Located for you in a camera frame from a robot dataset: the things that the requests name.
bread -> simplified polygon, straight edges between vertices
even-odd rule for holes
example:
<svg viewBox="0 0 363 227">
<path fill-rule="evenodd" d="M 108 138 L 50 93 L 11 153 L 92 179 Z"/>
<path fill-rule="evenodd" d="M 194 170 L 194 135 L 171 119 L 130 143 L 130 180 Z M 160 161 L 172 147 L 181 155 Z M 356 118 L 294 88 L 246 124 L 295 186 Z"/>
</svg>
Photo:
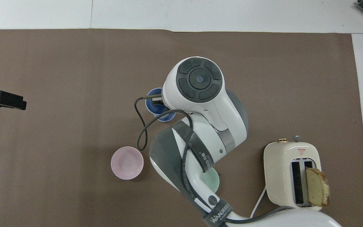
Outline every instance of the bread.
<svg viewBox="0 0 363 227">
<path fill-rule="evenodd" d="M 330 203 L 330 188 L 324 172 L 306 167 L 306 182 L 309 203 L 318 207 L 327 207 Z"/>
</svg>

white power cord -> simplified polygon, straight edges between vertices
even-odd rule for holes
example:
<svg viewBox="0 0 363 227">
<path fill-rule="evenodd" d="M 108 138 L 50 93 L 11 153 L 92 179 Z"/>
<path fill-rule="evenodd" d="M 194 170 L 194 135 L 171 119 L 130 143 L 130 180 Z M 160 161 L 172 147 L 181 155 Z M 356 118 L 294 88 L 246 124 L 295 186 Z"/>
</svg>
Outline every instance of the white power cord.
<svg viewBox="0 0 363 227">
<path fill-rule="evenodd" d="M 257 209 L 258 205 L 260 204 L 261 199 L 264 196 L 265 190 L 266 190 L 266 187 L 264 187 L 264 190 L 262 191 L 260 197 L 258 198 L 258 201 L 257 201 L 255 207 L 253 208 L 253 211 L 252 211 L 252 214 L 250 215 L 250 218 L 253 218 L 253 215 L 255 215 L 256 209 Z"/>
</svg>

brown table surface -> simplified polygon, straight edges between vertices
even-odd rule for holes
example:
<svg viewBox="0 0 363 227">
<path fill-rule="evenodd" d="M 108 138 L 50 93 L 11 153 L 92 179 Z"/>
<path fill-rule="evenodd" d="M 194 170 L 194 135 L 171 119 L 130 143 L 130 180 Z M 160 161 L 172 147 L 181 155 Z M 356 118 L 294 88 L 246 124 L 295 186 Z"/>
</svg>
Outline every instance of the brown table surface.
<svg viewBox="0 0 363 227">
<path fill-rule="evenodd" d="M 249 216 L 265 185 L 265 145 L 300 134 L 317 147 L 330 183 L 331 204 L 321 211 L 363 226 L 363 126 L 349 34 L 95 29 L 0 30 L 0 90 L 27 101 L 25 111 L 0 108 L 0 226 L 206 226 L 147 151 L 133 180 L 110 167 L 142 128 L 134 100 L 188 56 L 215 61 L 249 115 L 246 141 L 214 167 L 217 195 Z M 150 140 L 173 122 L 153 124 Z M 256 214 L 273 207 L 264 197 Z"/>
</svg>

velcro strap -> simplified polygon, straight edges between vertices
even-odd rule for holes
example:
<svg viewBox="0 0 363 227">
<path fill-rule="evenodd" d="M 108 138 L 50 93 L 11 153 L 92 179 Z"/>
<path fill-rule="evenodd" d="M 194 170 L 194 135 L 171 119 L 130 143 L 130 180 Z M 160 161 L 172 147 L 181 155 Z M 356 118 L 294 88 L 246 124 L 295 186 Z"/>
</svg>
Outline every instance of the velcro strap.
<svg viewBox="0 0 363 227">
<path fill-rule="evenodd" d="M 214 160 L 208 149 L 198 135 L 186 123 L 180 120 L 174 123 L 171 127 L 179 134 L 184 142 L 186 142 L 189 135 L 191 135 L 188 146 L 197 161 L 200 163 L 203 172 L 208 171 L 208 169 L 214 166 Z"/>
<path fill-rule="evenodd" d="M 232 210 L 233 208 L 225 200 L 219 200 L 216 206 L 203 218 L 203 220 L 209 227 L 219 227 L 225 223 L 226 217 Z"/>
</svg>

white robotic arm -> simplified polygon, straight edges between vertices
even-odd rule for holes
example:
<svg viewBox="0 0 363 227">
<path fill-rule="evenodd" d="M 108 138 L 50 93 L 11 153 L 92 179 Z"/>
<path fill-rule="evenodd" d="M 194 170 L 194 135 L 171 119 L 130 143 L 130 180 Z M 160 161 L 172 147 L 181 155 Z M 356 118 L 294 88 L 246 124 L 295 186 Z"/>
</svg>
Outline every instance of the white robotic arm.
<svg viewBox="0 0 363 227">
<path fill-rule="evenodd" d="M 241 217 L 201 180 L 201 173 L 241 144 L 248 133 L 246 110 L 225 88 L 222 71 L 213 61 L 197 56 L 177 63 L 163 85 L 162 98 L 169 109 L 190 112 L 193 129 L 183 118 L 157 134 L 150 146 L 151 163 L 201 212 L 208 226 L 299 227 L 305 221 L 308 226 L 340 226 L 314 210 L 284 210 L 257 219 Z"/>
</svg>

